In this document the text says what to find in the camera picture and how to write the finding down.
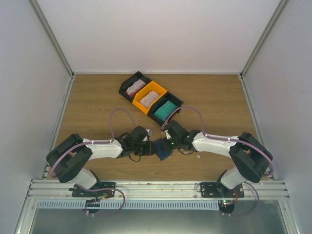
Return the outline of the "blue card holder wallet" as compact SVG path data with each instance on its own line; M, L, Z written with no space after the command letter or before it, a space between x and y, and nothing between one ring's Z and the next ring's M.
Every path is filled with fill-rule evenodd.
M164 150L162 138L159 138L156 141L154 141L154 144L155 144L156 149L157 149L156 155L159 158L159 160L161 160L161 161L167 159L173 153L173 151L166 152Z

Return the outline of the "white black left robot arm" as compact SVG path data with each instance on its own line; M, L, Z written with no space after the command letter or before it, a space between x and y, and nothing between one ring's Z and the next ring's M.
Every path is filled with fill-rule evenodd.
M72 182L83 187L88 196L95 197L100 193L99 179L85 169L85 164L94 159L117 159L132 154L152 156L157 148L149 140L150 133L149 129L137 126L111 140L89 140L72 134L46 156L46 161L60 183Z

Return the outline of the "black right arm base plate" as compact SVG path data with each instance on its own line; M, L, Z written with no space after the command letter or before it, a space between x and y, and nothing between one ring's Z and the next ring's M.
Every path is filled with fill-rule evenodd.
M244 190L242 184L234 189L217 188L216 182L201 182L196 190L200 192L202 198L243 198Z

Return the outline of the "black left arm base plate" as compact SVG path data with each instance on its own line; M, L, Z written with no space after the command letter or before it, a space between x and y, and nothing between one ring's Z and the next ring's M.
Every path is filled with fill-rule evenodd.
M116 187L115 182L100 181L90 189L82 189L78 185L74 185L69 191L72 193L72 197L89 197L89 198L111 198L114 197L114 189Z

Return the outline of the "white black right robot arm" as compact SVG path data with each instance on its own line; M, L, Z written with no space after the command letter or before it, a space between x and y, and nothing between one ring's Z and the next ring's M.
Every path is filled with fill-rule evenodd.
M216 193L220 197L228 197L236 186L246 181L258 183L273 162L271 153L249 133L225 137L199 130L188 132L175 120L167 123L164 131L165 151L209 152L232 159L235 166L224 171L216 182Z

